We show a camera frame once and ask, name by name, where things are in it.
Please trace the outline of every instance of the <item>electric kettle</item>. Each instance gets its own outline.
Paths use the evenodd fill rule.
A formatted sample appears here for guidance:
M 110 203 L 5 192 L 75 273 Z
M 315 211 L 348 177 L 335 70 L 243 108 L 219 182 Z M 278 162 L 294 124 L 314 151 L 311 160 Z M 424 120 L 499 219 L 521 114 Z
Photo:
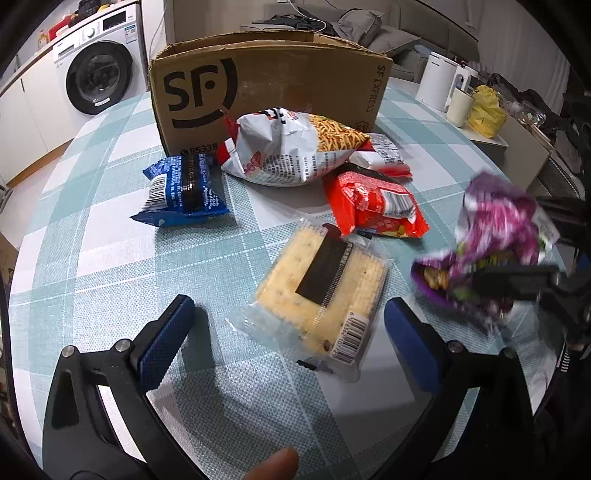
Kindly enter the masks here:
M 429 54 L 416 99 L 444 112 L 452 101 L 453 89 L 458 80 L 462 79 L 460 90 L 465 92 L 470 85 L 470 78 L 470 71 L 432 51 Z

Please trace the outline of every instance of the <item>sf logo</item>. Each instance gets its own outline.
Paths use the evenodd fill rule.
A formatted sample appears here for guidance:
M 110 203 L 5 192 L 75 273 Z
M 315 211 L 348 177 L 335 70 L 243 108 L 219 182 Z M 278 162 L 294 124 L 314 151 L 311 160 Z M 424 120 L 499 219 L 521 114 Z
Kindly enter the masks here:
M 227 83 L 226 95 L 224 96 L 222 105 L 227 110 L 230 110 L 238 92 L 238 74 L 236 72 L 236 65 L 232 59 L 220 59 L 220 63 L 222 64 Z M 213 90 L 217 85 L 215 80 L 207 80 L 202 85 L 201 75 L 204 73 L 220 74 L 219 70 L 220 68 L 218 68 L 218 65 L 202 65 L 189 72 L 189 80 L 191 81 L 190 90 L 193 94 L 194 107 L 198 108 L 203 106 L 202 87 L 204 87 L 206 90 Z M 173 80 L 187 80 L 185 72 L 170 72 L 164 77 L 164 91 L 170 95 L 178 97 L 177 103 L 168 104 L 168 110 L 171 112 L 178 112 L 189 106 L 191 97 L 185 88 L 171 85 Z M 185 120 L 173 118 L 172 122 L 174 128 L 194 128 L 210 124 L 222 116 L 223 112 L 220 109 L 215 109 L 214 111 L 197 118 Z

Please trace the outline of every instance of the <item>washing machine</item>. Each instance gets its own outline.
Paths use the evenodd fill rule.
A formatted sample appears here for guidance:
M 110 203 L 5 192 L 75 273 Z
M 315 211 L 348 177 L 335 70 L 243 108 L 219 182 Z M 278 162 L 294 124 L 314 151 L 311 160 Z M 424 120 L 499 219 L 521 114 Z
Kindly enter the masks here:
M 140 93 L 148 68 L 137 3 L 99 12 L 53 47 L 63 96 L 75 126 Z

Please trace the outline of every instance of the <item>blue snack package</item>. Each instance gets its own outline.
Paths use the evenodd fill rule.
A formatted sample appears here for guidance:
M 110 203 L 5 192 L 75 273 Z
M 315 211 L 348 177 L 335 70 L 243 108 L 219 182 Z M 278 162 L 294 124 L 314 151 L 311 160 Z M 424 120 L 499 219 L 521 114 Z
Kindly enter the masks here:
M 213 159 L 199 153 L 167 157 L 144 170 L 151 181 L 148 199 L 133 220 L 154 226 L 188 225 L 228 213 L 212 190 L 209 166 Z

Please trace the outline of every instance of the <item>tablecloth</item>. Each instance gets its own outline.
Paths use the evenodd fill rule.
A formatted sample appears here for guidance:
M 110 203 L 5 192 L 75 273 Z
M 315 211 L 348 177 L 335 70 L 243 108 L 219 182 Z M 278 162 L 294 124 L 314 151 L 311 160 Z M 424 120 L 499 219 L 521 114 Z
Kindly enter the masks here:
M 147 196 L 142 169 L 164 155 L 149 94 L 90 120 L 43 190 L 9 302 L 18 406 L 39 463 L 47 394 L 62 347 L 92 351 L 133 338 L 178 293 L 204 305 L 209 324 L 191 331 L 149 398 L 213 480 L 239 478 L 285 445 L 300 452 L 301 478 L 365 479 L 375 471 L 428 402 L 385 333 L 383 305 L 394 296 L 407 298 L 444 340 L 458 339 L 470 351 L 498 353 L 513 346 L 535 408 L 561 347 L 557 322 L 520 304 L 506 328 L 486 335 L 415 296 L 409 278 L 417 254 L 454 246 L 470 178 L 482 170 L 501 172 L 454 127 L 392 86 L 376 128 L 401 146 L 413 171 L 410 189 L 431 229 L 421 240 L 380 240 L 393 262 L 361 380 L 347 384 L 282 358 L 225 322 L 292 233 L 285 205 L 333 220 L 321 183 L 278 189 L 215 170 L 213 187 L 230 215 L 199 226 L 153 228 L 129 218 Z M 557 255 L 550 260 L 561 264 Z M 101 392 L 109 411 L 116 410 L 108 389 Z M 442 455 L 453 451 L 475 398 L 476 391 L 469 392 Z M 112 421 L 126 449 L 139 456 L 116 412 Z

